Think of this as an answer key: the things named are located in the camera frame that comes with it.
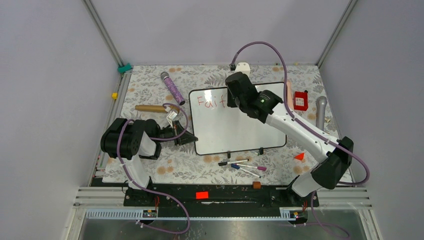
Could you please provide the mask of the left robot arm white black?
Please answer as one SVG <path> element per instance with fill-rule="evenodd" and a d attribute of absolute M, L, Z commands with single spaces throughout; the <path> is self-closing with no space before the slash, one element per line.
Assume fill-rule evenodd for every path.
<path fill-rule="evenodd" d="M 176 146 L 194 143 L 199 139 L 184 129 L 178 120 L 160 127 L 153 119 L 131 120 L 116 118 L 100 140 L 100 149 L 117 159 L 128 179 L 128 186 L 137 189 L 136 199 L 144 206 L 152 204 L 157 191 L 152 178 L 142 165 L 142 160 L 157 160 L 162 142 Z"/>

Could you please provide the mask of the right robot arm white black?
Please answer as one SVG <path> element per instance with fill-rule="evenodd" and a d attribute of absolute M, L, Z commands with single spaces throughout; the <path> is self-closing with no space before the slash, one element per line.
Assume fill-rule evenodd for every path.
<path fill-rule="evenodd" d="M 290 110 L 284 99 L 270 90 L 259 91 L 242 72 L 231 74 L 225 85 L 235 106 L 248 117 L 267 124 L 301 144 L 318 162 L 288 186 L 287 201 L 301 205 L 313 191 L 333 190 L 352 163 L 353 141 L 327 134 Z"/>

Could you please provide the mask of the white whiteboard black frame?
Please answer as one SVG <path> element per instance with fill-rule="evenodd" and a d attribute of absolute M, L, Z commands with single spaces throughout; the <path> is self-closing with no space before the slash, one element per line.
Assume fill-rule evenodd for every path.
<path fill-rule="evenodd" d="M 195 89 L 188 96 L 198 155 L 280 148 L 287 142 L 283 132 L 227 106 L 226 87 Z"/>

